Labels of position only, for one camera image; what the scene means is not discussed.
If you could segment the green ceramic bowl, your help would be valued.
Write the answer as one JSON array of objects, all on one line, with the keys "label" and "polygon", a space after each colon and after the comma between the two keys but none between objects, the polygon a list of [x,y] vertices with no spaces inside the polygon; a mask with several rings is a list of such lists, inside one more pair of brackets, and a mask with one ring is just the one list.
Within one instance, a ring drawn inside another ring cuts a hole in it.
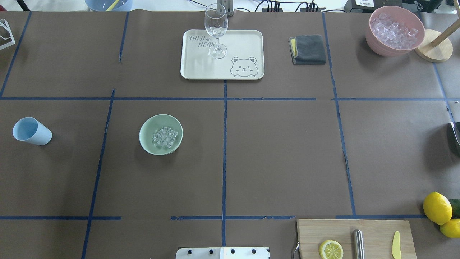
[{"label": "green ceramic bowl", "polygon": [[179,120],[167,114],[159,114],[146,120],[139,131],[141,147],[153,155],[167,155],[175,151],[183,139],[183,127]]}]

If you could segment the light blue plastic cup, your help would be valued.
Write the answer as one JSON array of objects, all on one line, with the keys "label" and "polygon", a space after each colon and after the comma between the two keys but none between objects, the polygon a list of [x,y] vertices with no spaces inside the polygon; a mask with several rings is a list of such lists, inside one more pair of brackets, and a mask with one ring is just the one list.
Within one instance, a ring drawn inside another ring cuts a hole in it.
[{"label": "light blue plastic cup", "polygon": [[51,141],[52,132],[35,118],[25,117],[15,123],[13,136],[18,141],[41,146]]}]

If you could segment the ice cubes in bowl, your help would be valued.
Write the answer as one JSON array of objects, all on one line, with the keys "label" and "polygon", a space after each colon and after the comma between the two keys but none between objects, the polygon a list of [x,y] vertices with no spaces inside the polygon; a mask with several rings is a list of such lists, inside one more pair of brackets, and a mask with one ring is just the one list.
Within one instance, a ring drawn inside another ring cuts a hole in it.
[{"label": "ice cubes in bowl", "polygon": [[177,141],[179,133],[171,127],[163,126],[152,136],[152,143],[155,146],[171,149]]}]

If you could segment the blue bowl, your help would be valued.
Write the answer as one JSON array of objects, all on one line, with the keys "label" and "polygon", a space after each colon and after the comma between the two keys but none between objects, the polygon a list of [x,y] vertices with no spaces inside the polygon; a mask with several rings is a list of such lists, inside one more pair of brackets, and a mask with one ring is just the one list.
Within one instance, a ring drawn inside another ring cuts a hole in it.
[{"label": "blue bowl", "polygon": [[[85,0],[87,7],[97,12],[105,12],[112,2],[114,2],[114,0]],[[132,6],[133,0],[120,0],[112,12],[130,11]]]}]

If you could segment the pink bowl of ice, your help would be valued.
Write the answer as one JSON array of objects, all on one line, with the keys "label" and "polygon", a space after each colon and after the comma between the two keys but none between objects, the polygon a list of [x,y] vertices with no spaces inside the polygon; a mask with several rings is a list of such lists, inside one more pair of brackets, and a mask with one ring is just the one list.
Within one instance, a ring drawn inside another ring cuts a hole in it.
[{"label": "pink bowl of ice", "polygon": [[366,42],[376,54],[397,57],[416,49],[425,37],[421,20],[411,11],[398,6],[384,6],[370,16]]}]

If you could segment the metal ice scoop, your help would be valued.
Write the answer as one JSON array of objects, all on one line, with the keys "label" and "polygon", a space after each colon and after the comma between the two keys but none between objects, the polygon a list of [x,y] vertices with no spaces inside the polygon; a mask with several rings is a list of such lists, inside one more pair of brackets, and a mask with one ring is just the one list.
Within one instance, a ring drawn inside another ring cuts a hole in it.
[{"label": "metal ice scoop", "polygon": [[452,146],[459,150],[460,148],[460,123],[450,122],[447,127]]}]

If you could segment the cream bear tray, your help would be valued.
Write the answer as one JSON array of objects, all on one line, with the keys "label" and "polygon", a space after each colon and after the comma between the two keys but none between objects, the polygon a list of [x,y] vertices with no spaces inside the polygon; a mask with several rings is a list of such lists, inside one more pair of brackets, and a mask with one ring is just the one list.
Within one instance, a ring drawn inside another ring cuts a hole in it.
[{"label": "cream bear tray", "polygon": [[216,43],[205,30],[183,34],[180,73],[188,80],[259,80],[265,74],[263,36],[256,30],[228,30],[220,45],[228,49],[214,59],[209,49]]}]

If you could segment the grey folded cloth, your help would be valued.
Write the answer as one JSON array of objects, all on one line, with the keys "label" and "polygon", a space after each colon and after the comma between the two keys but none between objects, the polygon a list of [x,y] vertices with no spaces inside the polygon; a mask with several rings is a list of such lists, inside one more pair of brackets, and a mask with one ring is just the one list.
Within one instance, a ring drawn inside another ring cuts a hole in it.
[{"label": "grey folded cloth", "polygon": [[321,35],[297,35],[289,38],[294,65],[324,65],[326,54]]}]

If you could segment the clear wine glass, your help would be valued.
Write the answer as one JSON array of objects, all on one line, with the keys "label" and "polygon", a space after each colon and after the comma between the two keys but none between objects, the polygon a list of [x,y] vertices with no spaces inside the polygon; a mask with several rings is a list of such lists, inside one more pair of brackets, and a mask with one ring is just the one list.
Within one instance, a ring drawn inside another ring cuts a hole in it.
[{"label": "clear wine glass", "polygon": [[220,43],[220,38],[228,29],[228,15],[225,7],[219,3],[208,5],[205,10],[204,24],[209,36],[216,39],[216,44],[209,49],[209,55],[214,59],[223,59],[228,52],[227,47]]}]

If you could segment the black power strip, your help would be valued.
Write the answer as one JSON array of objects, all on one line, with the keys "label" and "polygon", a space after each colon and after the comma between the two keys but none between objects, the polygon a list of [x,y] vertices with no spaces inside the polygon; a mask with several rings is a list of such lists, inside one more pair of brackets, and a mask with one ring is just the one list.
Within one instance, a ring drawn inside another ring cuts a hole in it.
[{"label": "black power strip", "polygon": [[317,13],[326,10],[320,7],[314,0],[309,1],[287,1],[287,0],[262,0],[255,10],[262,12],[292,12],[292,13]]}]

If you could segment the half lemon slice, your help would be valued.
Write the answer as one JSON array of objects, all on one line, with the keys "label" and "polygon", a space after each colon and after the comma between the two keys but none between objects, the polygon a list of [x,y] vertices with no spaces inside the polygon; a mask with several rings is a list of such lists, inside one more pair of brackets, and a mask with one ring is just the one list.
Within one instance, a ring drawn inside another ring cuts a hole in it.
[{"label": "half lemon slice", "polygon": [[335,240],[325,240],[319,247],[322,259],[343,259],[344,250],[340,243]]}]

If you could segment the yellow plastic fork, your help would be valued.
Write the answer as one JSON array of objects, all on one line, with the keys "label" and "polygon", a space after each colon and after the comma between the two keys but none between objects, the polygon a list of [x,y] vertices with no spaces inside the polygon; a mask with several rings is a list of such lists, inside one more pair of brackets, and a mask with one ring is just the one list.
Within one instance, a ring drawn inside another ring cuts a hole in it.
[{"label": "yellow plastic fork", "polygon": [[114,0],[114,2],[112,2],[105,11],[106,12],[112,11],[116,7],[118,2],[119,2],[119,0]]}]

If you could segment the yellow plastic knife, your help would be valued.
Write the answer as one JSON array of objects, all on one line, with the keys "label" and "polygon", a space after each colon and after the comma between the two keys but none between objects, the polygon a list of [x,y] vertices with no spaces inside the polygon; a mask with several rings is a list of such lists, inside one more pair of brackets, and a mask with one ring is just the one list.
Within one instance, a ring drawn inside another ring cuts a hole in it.
[{"label": "yellow plastic knife", "polygon": [[401,244],[400,244],[400,232],[395,231],[392,239],[392,257],[394,259],[401,259]]}]

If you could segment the green lime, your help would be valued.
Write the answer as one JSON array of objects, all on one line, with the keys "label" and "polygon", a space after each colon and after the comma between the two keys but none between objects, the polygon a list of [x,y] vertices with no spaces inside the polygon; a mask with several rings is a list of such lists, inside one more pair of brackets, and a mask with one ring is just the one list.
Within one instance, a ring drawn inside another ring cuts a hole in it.
[{"label": "green lime", "polygon": [[453,198],[448,200],[452,207],[452,217],[453,218],[460,218],[460,199]]}]

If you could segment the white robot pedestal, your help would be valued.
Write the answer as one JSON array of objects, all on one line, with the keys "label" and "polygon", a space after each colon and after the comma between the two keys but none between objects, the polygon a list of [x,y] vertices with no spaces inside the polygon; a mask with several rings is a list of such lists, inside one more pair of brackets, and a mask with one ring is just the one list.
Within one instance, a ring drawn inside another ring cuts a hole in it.
[{"label": "white robot pedestal", "polygon": [[262,246],[247,247],[193,247],[180,248],[176,259],[269,259],[270,249]]}]

